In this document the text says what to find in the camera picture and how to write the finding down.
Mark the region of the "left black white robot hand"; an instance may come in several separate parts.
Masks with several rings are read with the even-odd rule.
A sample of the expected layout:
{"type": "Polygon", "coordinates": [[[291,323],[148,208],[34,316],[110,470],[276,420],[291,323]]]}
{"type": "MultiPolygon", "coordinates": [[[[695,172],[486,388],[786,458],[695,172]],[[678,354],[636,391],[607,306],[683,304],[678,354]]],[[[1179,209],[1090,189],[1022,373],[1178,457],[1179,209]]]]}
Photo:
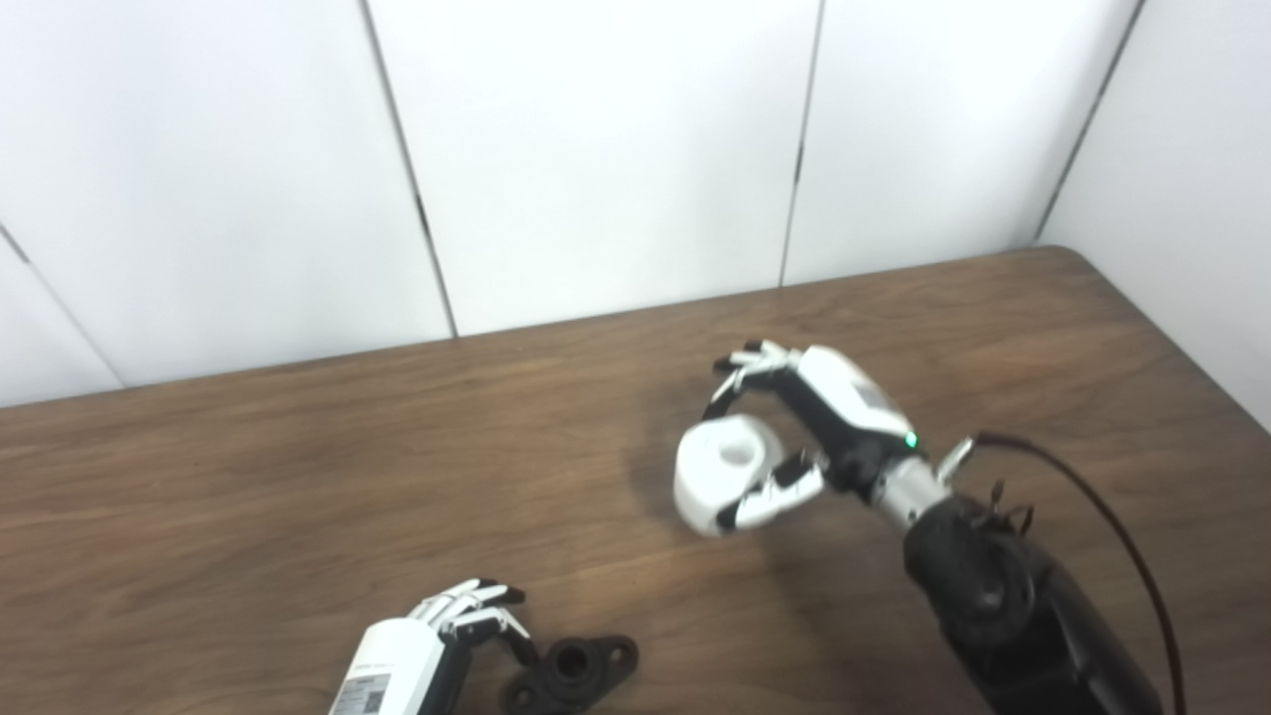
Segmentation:
{"type": "Polygon", "coordinates": [[[430,596],[407,615],[372,624],[355,649],[332,714],[451,714],[477,648],[503,640],[521,665],[539,650],[512,613],[522,591],[472,578],[430,596]]]}

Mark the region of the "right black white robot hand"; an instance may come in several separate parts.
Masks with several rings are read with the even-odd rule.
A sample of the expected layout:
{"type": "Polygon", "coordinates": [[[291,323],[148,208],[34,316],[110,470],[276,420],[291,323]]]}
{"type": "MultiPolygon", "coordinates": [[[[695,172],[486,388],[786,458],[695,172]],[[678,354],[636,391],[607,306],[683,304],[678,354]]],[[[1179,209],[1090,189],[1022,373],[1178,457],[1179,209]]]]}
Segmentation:
{"type": "Polygon", "coordinates": [[[927,507],[933,470],[916,429],[854,361],[827,345],[749,342],[713,370],[722,381],[704,408],[705,424],[726,418],[746,392],[771,392],[817,448],[779,458],[724,497],[704,521],[712,532],[758,528],[825,490],[874,505],[899,498],[902,508],[927,507]]]}

